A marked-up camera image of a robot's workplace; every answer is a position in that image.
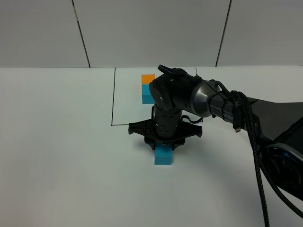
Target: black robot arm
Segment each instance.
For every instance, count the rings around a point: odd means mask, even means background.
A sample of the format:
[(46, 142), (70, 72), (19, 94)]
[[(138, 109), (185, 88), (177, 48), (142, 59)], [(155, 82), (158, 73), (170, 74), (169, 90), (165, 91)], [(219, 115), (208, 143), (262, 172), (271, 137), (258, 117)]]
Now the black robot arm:
[[(186, 137), (202, 136), (201, 126), (182, 121), (183, 110), (201, 118), (220, 117), (233, 124), (236, 132), (247, 130), (252, 147), (255, 132), (258, 160), (268, 181), (303, 200), (303, 103), (246, 98), (241, 92), (228, 91), (219, 81), (203, 80), (162, 65), (158, 69), (163, 75), (150, 83), (155, 101), (151, 119), (129, 123), (129, 134), (143, 135), (152, 149), (156, 142), (170, 143), (175, 149), (185, 143)], [(249, 115), (253, 127), (248, 124)]]

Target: white table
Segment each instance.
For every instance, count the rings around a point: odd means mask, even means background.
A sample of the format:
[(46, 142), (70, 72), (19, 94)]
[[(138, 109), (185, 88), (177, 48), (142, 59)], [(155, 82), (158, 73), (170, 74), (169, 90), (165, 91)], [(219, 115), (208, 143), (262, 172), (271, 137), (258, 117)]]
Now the white table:
[[(197, 71), (251, 97), (303, 102), (303, 67)], [(160, 73), (114, 72), (0, 69), (0, 226), (263, 226), (246, 132), (207, 118), (202, 138), (188, 138), (171, 166), (155, 166), (143, 137), (116, 124), (150, 117), (151, 106), (140, 102), (141, 74)], [(302, 226), (263, 183), (271, 226)]]

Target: orange block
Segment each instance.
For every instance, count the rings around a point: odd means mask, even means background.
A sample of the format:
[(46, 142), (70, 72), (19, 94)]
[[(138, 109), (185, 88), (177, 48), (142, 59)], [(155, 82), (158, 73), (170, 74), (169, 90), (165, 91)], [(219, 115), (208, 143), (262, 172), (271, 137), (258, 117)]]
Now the orange block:
[(142, 84), (150, 84), (156, 78), (155, 74), (143, 74), (142, 75)]

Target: blue foam block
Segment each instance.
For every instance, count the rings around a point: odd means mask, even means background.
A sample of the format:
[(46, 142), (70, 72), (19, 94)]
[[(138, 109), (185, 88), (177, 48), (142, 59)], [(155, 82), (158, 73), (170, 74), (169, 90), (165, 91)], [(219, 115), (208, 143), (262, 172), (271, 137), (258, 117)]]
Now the blue foam block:
[(143, 104), (154, 104), (155, 103), (151, 96), (148, 84), (142, 84), (142, 103)]
[(155, 165), (171, 165), (172, 157), (173, 152), (171, 144), (162, 145), (161, 143), (156, 143)]

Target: white wall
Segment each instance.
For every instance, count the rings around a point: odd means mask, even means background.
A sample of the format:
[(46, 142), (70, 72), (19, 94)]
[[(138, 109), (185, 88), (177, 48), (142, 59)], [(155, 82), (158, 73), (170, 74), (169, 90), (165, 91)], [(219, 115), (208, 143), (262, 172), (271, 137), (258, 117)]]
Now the white wall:
[(233, 0), (223, 65), (303, 65), (303, 1)]
[(229, 0), (75, 0), (92, 67), (214, 66)]
[(71, 0), (1, 0), (0, 67), (87, 67)]

